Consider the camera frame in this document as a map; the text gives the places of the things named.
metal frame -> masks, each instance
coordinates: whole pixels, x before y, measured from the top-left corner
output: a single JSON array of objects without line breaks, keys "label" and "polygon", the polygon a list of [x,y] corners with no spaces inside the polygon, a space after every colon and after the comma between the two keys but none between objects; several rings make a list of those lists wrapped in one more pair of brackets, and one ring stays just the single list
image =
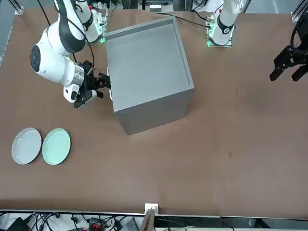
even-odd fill
[{"label": "metal frame", "polygon": [[8,0],[10,4],[15,8],[15,15],[22,15],[24,13],[25,8],[21,6],[17,0]]},{"label": "metal frame", "polygon": [[12,29],[13,29],[13,26],[11,26],[11,29],[10,29],[10,32],[9,32],[9,35],[8,35],[8,39],[6,40],[6,43],[5,43],[3,54],[0,55],[0,67],[1,67],[1,64],[2,64],[2,61],[3,61],[3,58],[4,58],[4,54],[5,54],[6,48],[7,48],[8,44],[9,44],[9,40],[10,40],[10,36],[11,36],[11,33],[12,33]]},{"label": "metal frame", "polygon": [[245,4],[243,4],[243,0],[241,2],[241,13],[246,13],[247,8],[249,7],[251,0],[247,0]]},{"label": "metal frame", "polygon": [[302,15],[304,9],[308,6],[308,0],[303,0],[291,13],[292,22],[297,22],[299,17]]}]

electrical wire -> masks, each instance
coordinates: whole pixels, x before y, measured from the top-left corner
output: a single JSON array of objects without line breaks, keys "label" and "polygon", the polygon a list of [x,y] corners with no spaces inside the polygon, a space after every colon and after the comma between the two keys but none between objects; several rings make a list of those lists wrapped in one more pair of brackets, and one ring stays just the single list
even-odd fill
[{"label": "electrical wire", "polygon": [[90,51],[91,51],[91,55],[92,55],[92,67],[91,67],[91,69],[90,69],[90,70],[88,71],[88,73],[87,73],[87,75],[89,75],[89,74],[91,73],[91,71],[93,70],[94,64],[95,64],[95,63],[94,63],[94,62],[95,62],[94,53],[93,53],[92,47],[91,47],[91,45],[90,45],[90,43],[89,43],[89,40],[87,39],[85,33],[83,33],[82,30],[81,30],[78,26],[76,26],[75,23],[73,23],[66,15],[61,14],[60,11],[56,8],[56,6],[54,6],[54,7],[55,7],[56,11],[59,13],[59,15],[62,16],[62,17],[64,17],[64,18],[65,18],[67,21],[69,21],[74,27],[76,27],[76,29],[77,29],[77,30],[84,36],[84,38],[86,39],[86,41],[87,41],[87,43],[88,43],[88,46],[89,46],[89,48],[90,48]]},{"label": "electrical wire", "polygon": [[183,227],[183,228],[176,229],[174,231],[181,231],[181,230],[191,229],[191,228],[196,228],[196,226],[190,225],[190,226],[186,226],[186,227]]},{"label": "electrical wire", "polygon": [[85,216],[84,216],[83,214],[81,214],[81,215],[82,215],[82,217],[84,218],[84,220],[85,220],[87,223],[89,223],[89,220],[86,219]]},{"label": "electrical wire", "polygon": [[169,219],[164,219],[164,218],[156,218],[156,219],[162,220],[162,221],[173,222],[173,223],[178,224],[178,225],[183,225],[183,223],[180,223],[180,222],[177,222],[177,221],[174,221],[174,220],[169,220]]},{"label": "electrical wire", "polygon": [[50,26],[49,19],[48,19],[47,15],[46,15],[46,12],[45,12],[45,10],[44,10],[42,4],[40,3],[39,0],[37,0],[37,1],[38,1],[38,4],[39,4],[40,8],[42,9],[42,11],[43,11],[43,13],[44,13],[44,15],[45,15],[45,18],[46,18],[46,20],[47,20],[48,25]]},{"label": "electrical wire", "polygon": [[193,10],[192,12],[195,12],[198,15],[199,18],[206,20],[206,18],[203,18],[197,11]]},{"label": "electrical wire", "polygon": [[44,224],[46,224],[46,225],[48,226],[49,230],[52,231],[52,229],[51,229],[51,227],[50,227],[50,225],[49,225],[49,223],[48,223],[47,215],[44,214],[44,215],[42,216],[42,214],[40,214],[40,217],[43,219],[43,222],[42,222],[41,225],[44,226]]},{"label": "electrical wire", "polygon": [[201,6],[202,3],[204,3],[205,1],[207,2],[208,0],[203,0],[201,3],[199,3],[199,5],[197,5],[194,9],[192,9],[192,11],[194,11],[194,10],[197,9],[199,6]]},{"label": "electrical wire", "polygon": [[303,11],[302,14],[300,15],[300,17],[299,17],[299,19],[298,19],[298,22],[296,23],[296,25],[295,25],[295,27],[294,27],[294,29],[293,29],[293,31],[292,31],[292,35],[291,35],[290,46],[291,46],[292,50],[293,50],[294,52],[298,53],[298,54],[305,54],[305,53],[308,52],[308,50],[301,51],[301,50],[297,49],[296,47],[294,47],[294,36],[295,36],[295,34],[296,34],[296,31],[297,31],[299,25],[301,24],[301,22],[302,22],[302,20],[303,20],[303,18],[304,18],[304,16],[305,16],[307,10],[308,10],[308,5],[305,7],[304,11]]},{"label": "electrical wire", "polygon": [[[48,216],[46,216],[46,219],[49,219],[49,218],[52,217],[53,215],[55,215],[55,213],[50,213]],[[37,214],[36,221],[35,221],[35,223],[34,223],[34,225],[32,226],[32,228],[31,228],[30,231],[32,231],[32,230],[34,229],[34,227],[36,227],[37,230],[38,230],[38,222],[41,220],[41,218],[38,219],[38,216],[39,216],[39,213]]]},{"label": "electrical wire", "polygon": [[189,23],[192,23],[192,24],[196,24],[196,25],[198,25],[198,26],[206,27],[206,28],[208,28],[208,29],[211,28],[210,26],[203,25],[203,24],[200,24],[200,23],[195,23],[195,22],[193,22],[193,21],[187,20],[187,19],[185,19],[185,18],[181,18],[181,17],[176,16],[176,15],[173,15],[173,14],[169,14],[169,13],[162,13],[162,14],[170,15],[170,16],[175,16],[176,18],[181,19],[181,20],[183,20],[183,21],[186,21],[186,22],[189,22]]},{"label": "electrical wire", "polygon": [[101,231],[102,230],[102,226],[103,226],[102,220],[101,220],[101,215],[98,215],[98,219],[100,220],[100,231]]},{"label": "electrical wire", "polygon": [[76,225],[76,222],[75,222],[75,220],[74,220],[74,215],[73,214],[71,214],[72,215],[72,221],[73,221],[73,223],[74,223],[74,225],[75,225],[75,228],[76,228],[76,231],[78,231],[78,228],[77,228],[77,225]]},{"label": "electrical wire", "polygon": [[222,226],[223,226],[223,227],[225,227],[225,226],[226,226],[227,228],[233,229],[233,231],[234,231],[234,228],[233,228],[233,227],[230,227],[230,226],[229,226],[229,225],[227,225],[225,222],[223,222],[223,221],[222,221],[221,223],[222,223]]},{"label": "electrical wire", "polygon": [[223,4],[221,4],[216,10],[215,10],[215,13],[220,9],[220,7],[222,7]]}]

brown table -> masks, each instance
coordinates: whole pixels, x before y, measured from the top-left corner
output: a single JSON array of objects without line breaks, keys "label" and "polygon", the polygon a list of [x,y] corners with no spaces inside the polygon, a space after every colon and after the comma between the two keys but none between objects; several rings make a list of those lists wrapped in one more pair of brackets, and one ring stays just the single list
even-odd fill
[{"label": "brown table", "polygon": [[[160,17],[116,9],[109,29]],[[208,48],[204,28],[178,25],[195,84],[188,113],[127,136],[108,96],[76,110],[61,85],[32,71],[30,51],[47,23],[39,8],[15,17],[0,69],[0,207],[142,213],[153,202],[163,214],[308,218],[308,79],[293,83],[291,70],[269,79],[289,43],[290,15],[240,15],[232,49]],[[105,46],[93,49],[105,71]],[[91,61],[89,49],[77,59]],[[17,165],[11,145],[26,127],[43,138],[66,129],[69,157]]]}]

gray box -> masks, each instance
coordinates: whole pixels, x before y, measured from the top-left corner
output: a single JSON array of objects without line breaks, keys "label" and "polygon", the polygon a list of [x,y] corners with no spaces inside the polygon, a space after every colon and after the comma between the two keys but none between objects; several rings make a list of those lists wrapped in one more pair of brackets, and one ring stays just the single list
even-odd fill
[{"label": "gray box", "polygon": [[194,89],[175,17],[106,35],[114,114],[129,135],[183,118]]}]

plate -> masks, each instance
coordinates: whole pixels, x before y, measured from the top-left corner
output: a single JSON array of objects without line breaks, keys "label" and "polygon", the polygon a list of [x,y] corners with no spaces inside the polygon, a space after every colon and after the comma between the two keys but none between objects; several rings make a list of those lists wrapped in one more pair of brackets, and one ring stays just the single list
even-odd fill
[{"label": "plate", "polygon": [[13,160],[20,164],[26,165],[38,156],[42,138],[35,128],[26,128],[19,132],[12,144]]},{"label": "plate", "polygon": [[43,158],[50,165],[62,163],[68,156],[71,148],[71,139],[67,131],[62,128],[56,128],[48,133],[43,146]]}]

